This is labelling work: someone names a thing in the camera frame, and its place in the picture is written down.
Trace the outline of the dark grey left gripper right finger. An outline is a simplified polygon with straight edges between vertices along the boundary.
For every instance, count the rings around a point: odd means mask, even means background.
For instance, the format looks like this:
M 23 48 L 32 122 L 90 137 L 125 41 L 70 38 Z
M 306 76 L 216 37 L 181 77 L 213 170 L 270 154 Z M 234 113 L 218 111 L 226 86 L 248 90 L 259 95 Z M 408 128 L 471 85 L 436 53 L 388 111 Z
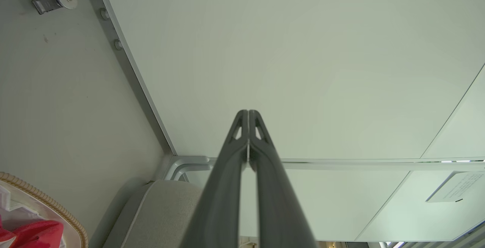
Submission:
M 318 248 L 261 114 L 249 111 L 249 163 L 256 172 L 260 248 Z

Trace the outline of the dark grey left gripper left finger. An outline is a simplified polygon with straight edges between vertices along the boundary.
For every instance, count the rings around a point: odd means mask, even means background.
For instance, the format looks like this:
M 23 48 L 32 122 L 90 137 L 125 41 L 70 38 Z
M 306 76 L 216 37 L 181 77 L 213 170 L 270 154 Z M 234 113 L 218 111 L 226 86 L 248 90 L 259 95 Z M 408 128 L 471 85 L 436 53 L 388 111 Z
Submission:
M 247 162 L 249 111 L 240 110 L 208 177 L 180 248 L 238 248 L 241 172 Z

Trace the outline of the red and white shirt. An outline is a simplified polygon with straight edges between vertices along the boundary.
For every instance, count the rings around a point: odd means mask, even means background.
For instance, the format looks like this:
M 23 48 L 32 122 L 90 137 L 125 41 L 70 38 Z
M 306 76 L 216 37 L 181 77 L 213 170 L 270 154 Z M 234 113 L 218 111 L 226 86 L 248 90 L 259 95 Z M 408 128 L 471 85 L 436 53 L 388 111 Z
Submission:
M 0 218 L 0 248 L 60 248 L 61 222 L 40 220 L 14 230 L 5 229 Z

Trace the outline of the grey fabric sofa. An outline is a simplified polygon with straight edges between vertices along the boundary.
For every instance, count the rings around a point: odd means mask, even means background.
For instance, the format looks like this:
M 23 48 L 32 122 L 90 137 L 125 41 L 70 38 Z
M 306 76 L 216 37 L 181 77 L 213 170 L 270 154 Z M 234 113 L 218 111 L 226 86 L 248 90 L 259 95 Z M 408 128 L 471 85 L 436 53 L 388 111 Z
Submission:
M 179 248 L 202 188 L 185 181 L 154 181 L 123 206 L 102 248 Z

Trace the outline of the white laundry basket brown rim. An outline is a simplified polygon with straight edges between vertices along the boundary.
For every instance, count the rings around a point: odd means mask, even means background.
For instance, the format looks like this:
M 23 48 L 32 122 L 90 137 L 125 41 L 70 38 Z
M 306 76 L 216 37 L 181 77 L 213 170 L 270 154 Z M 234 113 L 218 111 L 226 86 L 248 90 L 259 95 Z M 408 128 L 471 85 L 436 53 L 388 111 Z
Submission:
M 0 187 L 10 193 L 9 210 L 17 210 L 17 205 L 21 204 L 20 209 L 27 207 L 41 218 L 59 221 L 64 224 L 63 241 L 66 248 L 89 248 L 87 232 L 78 219 L 43 191 L 5 172 L 0 172 Z

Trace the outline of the white paper notice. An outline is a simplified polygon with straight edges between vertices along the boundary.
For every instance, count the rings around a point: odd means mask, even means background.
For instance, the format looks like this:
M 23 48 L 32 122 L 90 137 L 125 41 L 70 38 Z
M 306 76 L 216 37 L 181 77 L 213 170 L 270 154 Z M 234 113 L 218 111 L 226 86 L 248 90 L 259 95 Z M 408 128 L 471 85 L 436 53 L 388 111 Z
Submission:
M 471 190 L 485 187 L 485 171 L 452 173 L 426 200 L 426 203 L 457 202 Z

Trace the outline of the white cloth in basket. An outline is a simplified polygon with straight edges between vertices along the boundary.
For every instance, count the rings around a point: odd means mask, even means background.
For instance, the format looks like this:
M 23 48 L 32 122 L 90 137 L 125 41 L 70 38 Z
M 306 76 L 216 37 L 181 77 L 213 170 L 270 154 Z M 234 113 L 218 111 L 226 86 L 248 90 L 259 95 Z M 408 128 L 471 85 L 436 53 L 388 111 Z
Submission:
M 23 207 L 20 209 L 19 207 L 21 204 L 17 205 L 16 209 L 9 210 L 9 192 L 5 189 L 0 187 L 0 218 L 2 220 L 2 225 L 5 229 L 14 230 L 21 226 L 40 221 L 40 220 L 51 220 L 46 218 L 41 218 L 37 215 L 33 210 Z M 60 248 L 66 248 L 66 243 L 63 241 Z

